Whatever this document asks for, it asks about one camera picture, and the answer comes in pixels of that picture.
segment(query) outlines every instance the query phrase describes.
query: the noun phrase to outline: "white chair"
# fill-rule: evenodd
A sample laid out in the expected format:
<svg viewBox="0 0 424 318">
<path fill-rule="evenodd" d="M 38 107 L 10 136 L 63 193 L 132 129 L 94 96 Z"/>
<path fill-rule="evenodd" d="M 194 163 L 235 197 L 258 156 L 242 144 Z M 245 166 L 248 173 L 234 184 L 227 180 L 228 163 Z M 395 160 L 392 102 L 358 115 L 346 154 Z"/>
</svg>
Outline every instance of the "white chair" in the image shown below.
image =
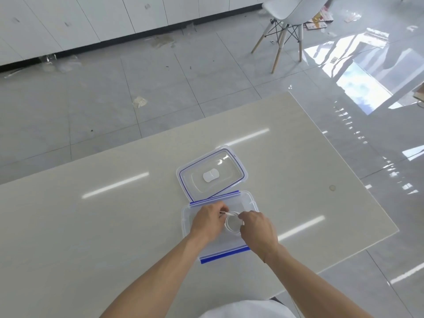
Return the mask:
<svg viewBox="0 0 424 318">
<path fill-rule="evenodd" d="M 299 61 L 302 61 L 303 24 L 312 19 L 321 10 L 326 1 L 327 0 L 271 0 L 262 4 L 262 8 L 268 11 L 268 13 L 273 16 L 273 19 L 256 43 L 252 53 L 259 46 L 263 38 L 280 33 L 278 36 L 278 52 L 271 73 L 274 73 L 281 49 L 288 40 L 286 40 L 287 32 L 290 33 L 289 38 L 293 36 L 299 42 Z"/>
</svg>

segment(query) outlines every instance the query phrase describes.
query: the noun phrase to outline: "forearm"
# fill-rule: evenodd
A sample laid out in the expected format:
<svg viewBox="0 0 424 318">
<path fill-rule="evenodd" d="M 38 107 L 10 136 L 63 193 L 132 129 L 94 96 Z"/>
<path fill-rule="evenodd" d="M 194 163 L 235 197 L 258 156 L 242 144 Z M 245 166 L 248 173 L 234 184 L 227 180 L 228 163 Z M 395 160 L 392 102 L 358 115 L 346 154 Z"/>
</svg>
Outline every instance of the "forearm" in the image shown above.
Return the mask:
<svg viewBox="0 0 424 318">
<path fill-rule="evenodd" d="M 265 262 L 306 318 L 371 317 L 352 300 L 290 256 L 282 246 L 267 255 Z"/>
<path fill-rule="evenodd" d="M 163 318 L 206 241 L 185 237 L 174 249 L 129 285 L 101 318 Z"/>
</svg>

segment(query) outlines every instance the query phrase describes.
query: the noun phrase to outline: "wooden chair leg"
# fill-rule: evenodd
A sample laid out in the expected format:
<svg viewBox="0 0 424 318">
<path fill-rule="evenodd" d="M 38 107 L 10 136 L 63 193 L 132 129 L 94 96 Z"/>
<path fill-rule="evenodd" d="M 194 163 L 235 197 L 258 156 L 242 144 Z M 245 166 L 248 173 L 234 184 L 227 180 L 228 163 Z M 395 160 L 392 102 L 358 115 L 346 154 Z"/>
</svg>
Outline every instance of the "wooden chair leg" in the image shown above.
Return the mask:
<svg viewBox="0 0 424 318">
<path fill-rule="evenodd" d="M 298 26 L 298 30 L 299 30 L 299 62 L 302 62 L 302 52 L 303 52 L 303 47 L 302 47 L 302 40 L 303 40 L 303 25 Z"/>
<path fill-rule="evenodd" d="M 266 34 L 268 33 L 268 31 L 271 29 L 273 23 L 274 23 L 275 19 L 272 19 L 271 22 L 268 24 L 268 26 L 266 27 L 264 33 L 262 34 L 262 36 L 259 38 L 259 41 L 256 43 L 256 46 L 253 48 L 251 53 L 254 53 L 256 48 L 259 46 L 259 43 L 261 43 L 262 39 L 265 38 Z"/>
<path fill-rule="evenodd" d="M 277 56 L 275 57 L 274 66 L 272 67 L 271 74 L 274 73 L 275 68 L 277 67 L 278 59 L 280 58 L 281 49 L 284 47 L 284 42 L 286 41 L 288 26 L 289 25 L 286 25 L 285 28 L 281 30 L 280 35 L 278 36 L 278 44 L 279 44 L 278 52 L 277 52 Z"/>
</svg>

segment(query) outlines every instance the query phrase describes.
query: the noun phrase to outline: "tile floor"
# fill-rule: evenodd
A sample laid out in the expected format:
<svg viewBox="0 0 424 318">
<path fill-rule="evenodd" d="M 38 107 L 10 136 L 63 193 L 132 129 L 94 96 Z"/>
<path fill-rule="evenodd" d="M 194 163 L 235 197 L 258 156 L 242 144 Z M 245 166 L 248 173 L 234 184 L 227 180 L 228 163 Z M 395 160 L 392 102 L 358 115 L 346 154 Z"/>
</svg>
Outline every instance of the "tile floor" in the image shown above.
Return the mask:
<svg viewBox="0 0 424 318">
<path fill-rule="evenodd" d="M 424 1 L 331 12 L 274 74 L 272 37 L 250 54 L 269 21 L 253 11 L 0 75 L 0 184 L 289 90 L 400 229 L 321 276 L 375 317 L 423 318 Z"/>
</svg>

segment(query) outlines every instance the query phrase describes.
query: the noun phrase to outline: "plastic food container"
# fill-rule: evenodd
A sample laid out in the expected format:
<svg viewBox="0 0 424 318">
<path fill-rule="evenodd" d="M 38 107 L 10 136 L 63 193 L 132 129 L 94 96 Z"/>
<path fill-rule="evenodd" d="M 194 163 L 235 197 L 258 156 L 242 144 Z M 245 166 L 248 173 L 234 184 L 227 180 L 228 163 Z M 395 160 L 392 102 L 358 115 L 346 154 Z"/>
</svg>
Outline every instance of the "plastic food container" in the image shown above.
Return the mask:
<svg viewBox="0 0 424 318">
<path fill-rule="evenodd" d="M 183 236 L 190 232 L 191 224 L 203 205 L 223 200 L 231 213 L 259 211 L 252 194 L 234 190 L 244 182 L 247 171 L 228 146 L 222 146 L 178 168 L 177 178 L 190 203 L 182 210 Z M 225 227 L 218 238 L 209 243 L 199 255 L 201 263 L 249 250 L 240 235 L 241 221 L 226 216 Z"/>
</svg>

